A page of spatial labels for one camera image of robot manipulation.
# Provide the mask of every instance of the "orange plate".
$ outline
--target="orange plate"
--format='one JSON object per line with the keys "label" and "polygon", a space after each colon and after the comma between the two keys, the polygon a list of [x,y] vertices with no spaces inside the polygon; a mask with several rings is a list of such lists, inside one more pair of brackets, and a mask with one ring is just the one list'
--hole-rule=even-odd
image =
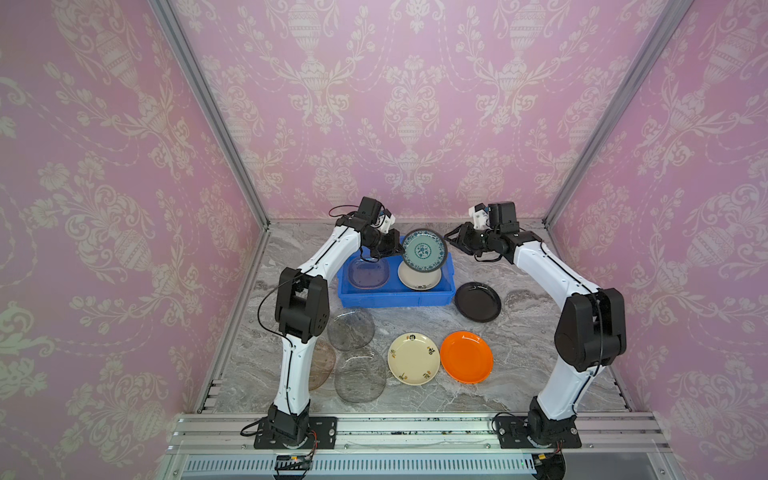
{"label": "orange plate", "polygon": [[493,370],[491,347],[470,332],[448,335],[440,347],[440,360],[445,371],[461,383],[480,383]]}

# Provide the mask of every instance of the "floral pattern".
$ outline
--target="floral pattern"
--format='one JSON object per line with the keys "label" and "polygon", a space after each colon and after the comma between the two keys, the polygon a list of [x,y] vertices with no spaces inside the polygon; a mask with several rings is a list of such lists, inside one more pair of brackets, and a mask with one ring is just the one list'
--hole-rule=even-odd
{"label": "floral pattern", "polygon": [[554,226],[624,294],[615,365],[688,478],[765,476],[767,35],[762,0],[694,2]]}
{"label": "floral pattern", "polygon": [[171,3],[281,220],[373,191],[400,219],[541,216],[666,0]]}
{"label": "floral pattern", "polygon": [[[148,480],[260,229],[146,2],[4,7],[0,478]],[[266,134],[239,71],[210,74]]]}

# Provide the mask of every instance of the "blue plastic tray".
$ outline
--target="blue plastic tray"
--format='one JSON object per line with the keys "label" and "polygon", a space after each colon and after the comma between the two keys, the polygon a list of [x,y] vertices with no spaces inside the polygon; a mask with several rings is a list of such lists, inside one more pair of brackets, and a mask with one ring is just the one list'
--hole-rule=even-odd
{"label": "blue plastic tray", "polygon": [[[364,256],[370,255],[367,248],[362,248]],[[380,262],[389,264],[389,280],[377,289],[361,290],[355,288],[347,279],[349,264],[360,257],[359,253],[350,256],[336,274],[339,277],[339,298],[345,308],[360,306],[363,308],[386,308],[391,306],[442,306],[451,303],[456,294],[453,283],[453,259],[448,254],[445,264],[440,267],[442,278],[440,283],[430,290],[419,292],[403,285],[397,276],[397,269],[402,263],[400,255],[382,258]]]}

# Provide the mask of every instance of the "ventilation grille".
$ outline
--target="ventilation grille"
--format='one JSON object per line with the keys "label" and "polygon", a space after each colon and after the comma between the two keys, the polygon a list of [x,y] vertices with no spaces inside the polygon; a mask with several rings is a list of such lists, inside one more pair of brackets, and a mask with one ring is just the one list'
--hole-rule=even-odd
{"label": "ventilation grille", "polygon": [[[274,455],[190,455],[184,477],[195,473],[210,475],[242,475],[271,473],[275,470]],[[312,465],[313,475],[401,475],[404,473],[440,473],[443,475],[489,475],[536,473],[530,455],[349,455],[317,454]]]}

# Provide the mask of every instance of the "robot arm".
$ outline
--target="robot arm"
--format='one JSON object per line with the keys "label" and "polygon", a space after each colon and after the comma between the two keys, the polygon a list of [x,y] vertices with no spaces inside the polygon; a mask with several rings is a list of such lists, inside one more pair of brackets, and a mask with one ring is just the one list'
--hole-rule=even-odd
{"label": "robot arm", "polygon": [[[479,204],[470,208],[472,222],[445,235],[450,244],[478,261],[505,258],[528,273],[561,310],[554,344],[558,361],[547,385],[531,401],[528,431],[539,445],[555,443],[570,431],[581,397],[595,376],[627,348],[624,298],[616,289],[601,289],[574,271],[533,232],[521,230],[515,204]],[[498,258],[480,260],[483,253]]]}
{"label": "robot arm", "polygon": [[393,223],[380,202],[364,197],[357,211],[336,221],[328,241],[309,260],[280,274],[275,319],[283,337],[283,364],[267,428],[284,445],[300,445],[306,438],[312,354],[329,319],[328,281],[360,247],[368,247],[374,258],[401,254]]}

